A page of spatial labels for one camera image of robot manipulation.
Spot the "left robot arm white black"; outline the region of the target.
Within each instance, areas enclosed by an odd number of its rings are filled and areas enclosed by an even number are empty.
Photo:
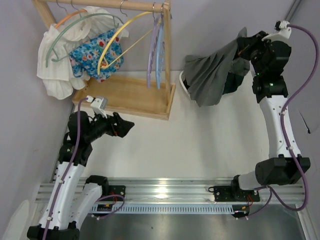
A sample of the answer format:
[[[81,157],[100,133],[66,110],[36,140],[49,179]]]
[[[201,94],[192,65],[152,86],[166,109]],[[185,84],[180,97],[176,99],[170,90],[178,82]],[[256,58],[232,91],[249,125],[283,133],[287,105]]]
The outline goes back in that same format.
[[[53,190],[39,223],[28,228],[28,239],[78,240],[81,226],[94,203],[100,198],[119,197],[110,194],[107,177],[100,175],[86,179],[79,197],[75,197],[75,192],[93,151],[92,142],[103,135],[124,138],[134,125],[117,112],[106,116],[95,114],[90,118],[85,111],[77,111],[69,116]]]

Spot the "grey pleated skirt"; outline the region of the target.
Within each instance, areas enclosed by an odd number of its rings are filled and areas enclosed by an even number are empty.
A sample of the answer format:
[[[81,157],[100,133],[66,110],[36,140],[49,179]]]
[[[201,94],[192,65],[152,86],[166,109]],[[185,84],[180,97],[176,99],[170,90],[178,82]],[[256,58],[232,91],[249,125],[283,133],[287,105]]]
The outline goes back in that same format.
[[[247,37],[247,28],[242,28],[235,39],[207,56],[187,55],[184,59],[184,76],[188,92],[199,107],[217,105],[223,94],[228,73],[246,76],[250,62],[236,58],[237,38]]]

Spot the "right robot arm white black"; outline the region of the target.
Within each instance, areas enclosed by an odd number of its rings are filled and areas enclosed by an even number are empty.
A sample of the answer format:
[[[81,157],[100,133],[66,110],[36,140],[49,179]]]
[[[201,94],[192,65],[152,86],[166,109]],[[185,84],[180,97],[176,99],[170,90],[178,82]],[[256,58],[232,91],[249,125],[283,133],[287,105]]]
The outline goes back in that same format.
[[[250,61],[255,72],[252,91],[264,116],[269,143],[267,160],[257,163],[252,172],[234,177],[233,183],[241,190],[294,185],[302,180],[309,192],[305,173],[311,161],[302,156],[295,141],[289,116],[291,97],[282,75],[292,52],[288,44],[291,32],[290,28],[271,34],[261,31],[237,39],[236,57]]]

